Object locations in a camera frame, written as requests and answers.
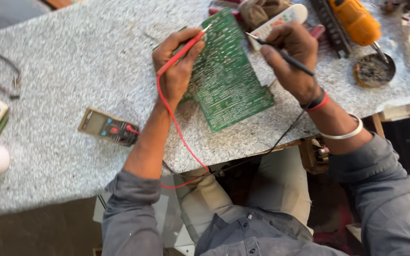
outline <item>speckled countertop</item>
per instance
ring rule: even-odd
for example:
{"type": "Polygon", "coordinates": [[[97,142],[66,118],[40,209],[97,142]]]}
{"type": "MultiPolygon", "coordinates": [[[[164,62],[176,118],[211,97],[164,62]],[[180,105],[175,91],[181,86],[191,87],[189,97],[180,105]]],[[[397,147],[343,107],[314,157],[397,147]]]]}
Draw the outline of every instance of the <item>speckled countertop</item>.
{"type": "MultiPolygon", "coordinates": [[[[10,107],[0,144],[10,153],[9,171],[0,176],[0,214],[90,197],[121,169],[129,148],[79,133],[87,106],[145,124],[157,97],[151,50],[173,31],[198,26],[208,16],[208,0],[88,0],[0,31],[0,53],[22,69],[21,99],[0,99],[10,107]]],[[[379,43],[396,62],[388,87],[357,86],[355,57],[372,52],[354,47],[349,59],[322,49],[316,69],[319,83],[348,112],[361,117],[385,106],[410,103],[410,25],[400,15],[381,18],[379,43]]],[[[314,22],[314,13],[308,21],[314,22]]],[[[274,76],[258,54],[250,60],[262,84],[274,76]]],[[[0,82],[12,75],[0,63],[0,82]]],[[[199,106],[177,110],[186,141],[211,165],[266,150],[300,108],[279,83],[270,87],[276,104],[217,133],[211,133],[199,106]]],[[[305,115],[281,143],[316,132],[305,115]]],[[[174,170],[197,168],[174,129],[165,159],[174,170]]]]}

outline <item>green circuit board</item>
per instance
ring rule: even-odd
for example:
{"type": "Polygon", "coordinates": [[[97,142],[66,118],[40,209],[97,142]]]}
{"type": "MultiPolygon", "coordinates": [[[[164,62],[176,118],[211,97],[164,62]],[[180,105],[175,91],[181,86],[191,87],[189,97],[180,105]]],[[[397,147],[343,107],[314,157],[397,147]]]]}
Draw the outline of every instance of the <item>green circuit board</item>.
{"type": "Polygon", "coordinates": [[[241,45],[245,39],[229,9],[202,23],[205,48],[194,63],[191,82],[182,102],[193,99],[202,109],[212,132],[220,131],[274,104],[261,86],[241,45]]]}

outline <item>multimeter screen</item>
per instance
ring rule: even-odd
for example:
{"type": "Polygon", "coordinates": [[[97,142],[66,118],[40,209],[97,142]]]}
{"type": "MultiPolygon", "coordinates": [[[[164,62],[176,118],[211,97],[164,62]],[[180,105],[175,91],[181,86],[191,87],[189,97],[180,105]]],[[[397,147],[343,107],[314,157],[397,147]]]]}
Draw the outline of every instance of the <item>multimeter screen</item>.
{"type": "Polygon", "coordinates": [[[93,111],[84,130],[89,133],[99,134],[106,120],[107,117],[105,115],[93,111]]]}

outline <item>red wristband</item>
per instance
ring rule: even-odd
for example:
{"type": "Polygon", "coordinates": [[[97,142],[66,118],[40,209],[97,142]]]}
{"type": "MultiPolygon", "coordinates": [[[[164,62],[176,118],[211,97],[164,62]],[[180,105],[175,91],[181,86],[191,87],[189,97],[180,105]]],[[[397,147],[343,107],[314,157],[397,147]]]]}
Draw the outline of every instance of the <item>red wristband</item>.
{"type": "Polygon", "coordinates": [[[319,103],[316,107],[314,107],[314,108],[307,109],[306,112],[313,112],[313,111],[316,111],[316,110],[318,110],[318,109],[323,108],[325,105],[327,105],[328,100],[329,100],[328,94],[327,94],[326,91],[324,91],[324,92],[323,92],[322,102],[320,102],[320,103],[319,103]]]}

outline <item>red test lead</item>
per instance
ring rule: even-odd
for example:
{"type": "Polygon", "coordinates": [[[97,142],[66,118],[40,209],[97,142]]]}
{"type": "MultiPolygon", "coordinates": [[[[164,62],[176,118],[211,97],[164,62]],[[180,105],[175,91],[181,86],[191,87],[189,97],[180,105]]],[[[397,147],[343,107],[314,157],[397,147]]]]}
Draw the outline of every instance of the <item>red test lead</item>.
{"type": "MultiPolygon", "coordinates": [[[[207,167],[206,165],[204,165],[204,164],[197,158],[197,156],[196,156],[194,153],[192,153],[192,150],[189,148],[188,144],[186,143],[185,138],[183,138],[183,134],[181,134],[181,131],[180,131],[179,126],[178,126],[178,124],[177,124],[177,122],[176,122],[175,116],[174,116],[172,110],[170,109],[170,107],[168,106],[168,103],[167,103],[167,101],[165,100],[165,98],[164,98],[164,96],[163,96],[163,94],[162,94],[161,86],[160,86],[160,84],[159,84],[159,79],[161,78],[162,74],[163,74],[169,67],[171,67],[174,63],[176,63],[183,55],[185,55],[185,54],[189,51],[189,49],[191,49],[197,42],[199,42],[199,41],[202,39],[202,36],[205,34],[205,32],[206,32],[206,31],[208,30],[208,28],[210,28],[210,27],[211,27],[211,24],[208,25],[206,28],[204,28],[201,32],[199,32],[199,33],[198,33],[195,37],[193,37],[191,40],[189,40],[189,42],[187,42],[187,43],[185,44],[185,46],[184,46],[183,48],[181,48],[170,60],[168,60],[168,62],[165,63],[164,66],[162,66],[162,67],[159,69],[159,71],[157,72],[157,75],[158,75],[158,77],[157,77],[157,85],[158,85],[159,97],[161,98],[162,102],[164,103],[164,106],[167,108],[167,111],[168,111],[170,117],[171,117],[172,120],[174,121],[175,127],[176,127],[176,129],[177,129],[177,131],[178,131],[178,135],[179,135],[180,139],[183,141],[183,144],[184,144],[185,147],[188,149],[189,153],[191,153],[192,157],[194,157],[194,159],[197,160],[197,162],[199,162],[199,164],[202,165],[202,166],[207,170],[207,172],[204,173],[202,176],[208,174],[208,173],[210,172],[210,170],[208,169],[208,167],[207,167]]],[[[161,185],[162,185],[164,188],[166,188],[166,189],[176,189],[176,188],[182,187],[182,186],[184,186],[184,185],[186,185],[186,184],[188,184],[188,183],[191,183],[192,181],[194,181],[194,180],[196,180],[196,179],[198,179],[198,178],[199,178],[199,177],[196,177],[196,178],[194,178],[194,179],[192,179],[192,180],[190,180],[190,181],[188,181],[188,182],[186,182],[186,183],[184,183],[184,184],[181,184],[181,185],[175,186],[175,187],[168,187],[168,186],[166,186],[166,185],[164,185],[164,184],[162,184],[162,183],[161,183],[161,185]]]]}

